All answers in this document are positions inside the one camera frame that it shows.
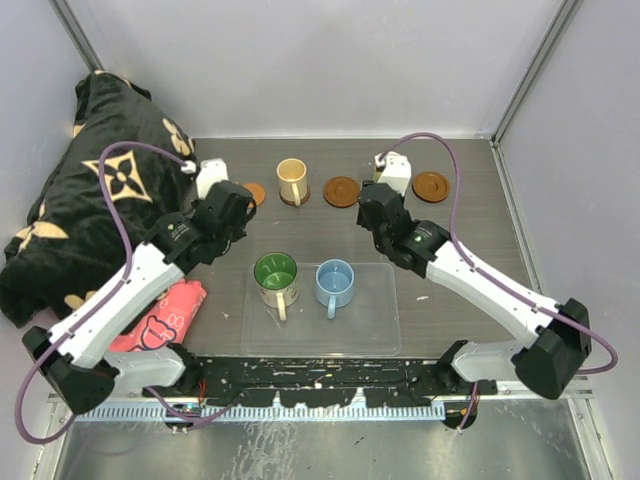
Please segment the brown ringed wooden coaster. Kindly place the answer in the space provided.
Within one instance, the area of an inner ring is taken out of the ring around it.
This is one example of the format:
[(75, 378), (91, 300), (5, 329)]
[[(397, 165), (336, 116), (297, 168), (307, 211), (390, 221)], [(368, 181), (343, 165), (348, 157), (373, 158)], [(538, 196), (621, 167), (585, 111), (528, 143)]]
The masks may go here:
[(347, 176), (332, 177), (323, 188), (325, 201), (335, 208), (348, 208), (356, 204), (359, 193), (358, 182)]

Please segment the orange coaster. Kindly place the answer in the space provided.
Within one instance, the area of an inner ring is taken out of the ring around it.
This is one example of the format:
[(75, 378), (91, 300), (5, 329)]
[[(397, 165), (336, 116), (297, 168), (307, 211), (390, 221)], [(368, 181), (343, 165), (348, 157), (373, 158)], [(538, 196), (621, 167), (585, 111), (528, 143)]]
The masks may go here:
[(266, 191), (264, 187), (255, 182), (245, 183), (243, 185), (251, 194), (257, 206), (260, 206), (264, 203), (266, 198)]

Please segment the light brown ringed coaster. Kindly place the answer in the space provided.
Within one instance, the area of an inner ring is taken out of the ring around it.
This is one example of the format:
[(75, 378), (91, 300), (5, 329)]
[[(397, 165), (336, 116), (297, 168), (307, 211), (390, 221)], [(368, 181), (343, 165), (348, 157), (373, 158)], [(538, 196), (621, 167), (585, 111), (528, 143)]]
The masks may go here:
[(449, 196), (450, 184), (442, 174), (424, 171), (414, 177), (412, 190), (422, 201), (440, 203)]

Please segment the blue mug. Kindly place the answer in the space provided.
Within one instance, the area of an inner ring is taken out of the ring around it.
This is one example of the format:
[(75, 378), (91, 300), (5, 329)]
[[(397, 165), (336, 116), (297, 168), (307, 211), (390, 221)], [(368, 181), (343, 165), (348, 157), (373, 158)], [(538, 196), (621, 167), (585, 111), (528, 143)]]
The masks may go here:
[(338, 309), (347, 306), (355, 295), (355, 272), (341, 259), (330, 259), (318, 266), (315, 273), (315, 297), (326, 308), (332, 320)]

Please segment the yellow mug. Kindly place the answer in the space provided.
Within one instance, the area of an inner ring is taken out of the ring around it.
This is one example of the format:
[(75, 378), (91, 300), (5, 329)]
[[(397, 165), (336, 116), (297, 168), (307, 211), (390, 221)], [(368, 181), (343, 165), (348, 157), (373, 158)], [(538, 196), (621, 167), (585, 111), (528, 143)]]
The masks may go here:
[(307, 183), (307, 166), (296, 158), (282, 160), (276, 167), (281, 200), (295, 207), (304, 204), (310, 192)]

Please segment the olive green white mug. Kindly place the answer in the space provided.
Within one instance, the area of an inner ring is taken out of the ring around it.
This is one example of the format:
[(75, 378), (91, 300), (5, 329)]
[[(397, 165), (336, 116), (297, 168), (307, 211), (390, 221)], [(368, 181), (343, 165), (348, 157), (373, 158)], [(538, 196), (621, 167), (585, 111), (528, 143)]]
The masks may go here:
[(374, 156), (373, 168), (372, 180), (377, 183), (386, 168), (386, 158), (381, 153)]

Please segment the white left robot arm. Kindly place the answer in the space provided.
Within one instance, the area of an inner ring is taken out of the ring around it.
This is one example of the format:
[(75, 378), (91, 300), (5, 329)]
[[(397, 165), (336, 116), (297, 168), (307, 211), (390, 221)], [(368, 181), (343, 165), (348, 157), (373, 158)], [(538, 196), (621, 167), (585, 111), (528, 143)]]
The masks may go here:
[(214, 184), (187, 214), (162, 216), (123, 268), (72, 315), (23, 336), (35, 365), (72, 413), (93, 410), (115, 391), (168, 387), (188, 396), (197, 390), (200, 361), (173, 340), (155, 350), (109, 347), (163, 291), (245, 237), (255, 213), (249, 190), (228, 180)]

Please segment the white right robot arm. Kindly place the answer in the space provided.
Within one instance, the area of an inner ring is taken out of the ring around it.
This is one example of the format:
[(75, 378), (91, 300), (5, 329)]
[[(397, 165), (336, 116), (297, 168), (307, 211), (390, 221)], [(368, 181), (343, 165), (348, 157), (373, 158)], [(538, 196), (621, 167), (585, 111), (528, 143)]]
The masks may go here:
[(358, 225), (376, 250), (396, 266), (457, 293), (512, 336), (505, 342), (459, 341), (441, 361), (444, 390), (459, 394), (473, 382), (518, 380), (550, 400), (561, 396), (592, 350), (587, 308), (540, 295), (475, 257), (428, 220), (414, 220), (404, 198), (386, 183), (366, 181), (358, 199)]

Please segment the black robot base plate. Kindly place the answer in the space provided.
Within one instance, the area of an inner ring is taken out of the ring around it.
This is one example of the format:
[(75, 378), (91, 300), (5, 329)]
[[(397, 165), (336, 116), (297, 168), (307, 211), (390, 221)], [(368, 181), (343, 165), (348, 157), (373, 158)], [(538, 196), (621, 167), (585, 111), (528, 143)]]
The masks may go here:
[(240, 401), (247, 407), (346, 406), (364, 395), (368, 408), (429, 406), (468, 396), (472, 384), (443, 363), (398, 358), (201, 357), (201, 377), (189, 390), (158, 387), (164, 398), (200, 397), (208, 406)]

